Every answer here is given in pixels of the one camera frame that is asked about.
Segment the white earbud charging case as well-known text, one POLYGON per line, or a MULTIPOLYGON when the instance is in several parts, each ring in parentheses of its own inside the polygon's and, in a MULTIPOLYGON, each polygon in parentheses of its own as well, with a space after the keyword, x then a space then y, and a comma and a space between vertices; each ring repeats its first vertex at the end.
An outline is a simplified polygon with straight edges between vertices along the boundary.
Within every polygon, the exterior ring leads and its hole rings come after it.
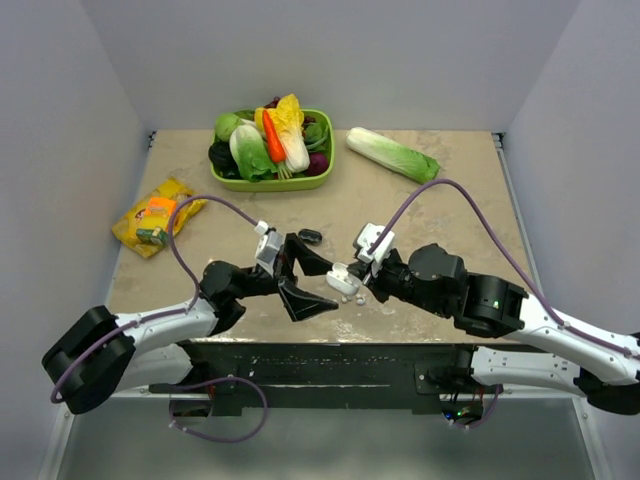
POLYGON ((359 293, 361 281, 348 271, 348 266, 336 262, 326 273, 327 284, 344 296, 355 296, 359 293))

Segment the black earbud case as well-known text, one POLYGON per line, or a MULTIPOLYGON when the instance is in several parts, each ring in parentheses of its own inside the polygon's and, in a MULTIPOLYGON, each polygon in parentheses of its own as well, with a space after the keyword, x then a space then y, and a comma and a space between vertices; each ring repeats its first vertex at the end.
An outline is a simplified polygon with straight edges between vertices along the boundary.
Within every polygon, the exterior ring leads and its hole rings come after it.
POLYGON ((312 229, 301 229, 298 232, 298 237, 302 242, 312 246, 318 246, 323 241, 323 235, 321 232, 312 229))

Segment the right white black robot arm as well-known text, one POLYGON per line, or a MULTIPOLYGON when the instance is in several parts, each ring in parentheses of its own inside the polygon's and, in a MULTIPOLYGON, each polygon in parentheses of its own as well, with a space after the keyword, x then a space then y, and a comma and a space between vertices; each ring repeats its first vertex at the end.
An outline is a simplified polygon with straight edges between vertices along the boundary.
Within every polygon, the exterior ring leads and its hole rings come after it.
POLYGON ((540 295, 493 275, 470 273, 463 260, 432 243, 403 261, 394 248, 355 248, 348 270, 381 303, 394 297, 452 320, 479 338, 526 345, 507 360, 485 347, 439 374, 444 382, 521 384, 564 390, 602 411, 639 412, 639 337, 611 332, 544 304, 540 295))

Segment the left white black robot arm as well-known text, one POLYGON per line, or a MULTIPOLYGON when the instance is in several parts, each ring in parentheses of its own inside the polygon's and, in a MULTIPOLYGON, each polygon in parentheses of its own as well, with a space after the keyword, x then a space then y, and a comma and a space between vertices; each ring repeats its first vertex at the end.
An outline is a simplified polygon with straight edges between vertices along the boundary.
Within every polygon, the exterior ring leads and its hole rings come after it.
POLYGON ((297 235, 270 231, 259 241, 253 266, 209 263, 190 300, 130 314, 112 313, 104 305, 88 309, 42 358, 54 384, 51 401, 74 414, 97 408, 150 353, 228 331, 244 315, 245 298, 278 295, 294 322, 337 309, 335 301, 298 287, 296 267, 313 277, 331 272, 334 264, 297 235))

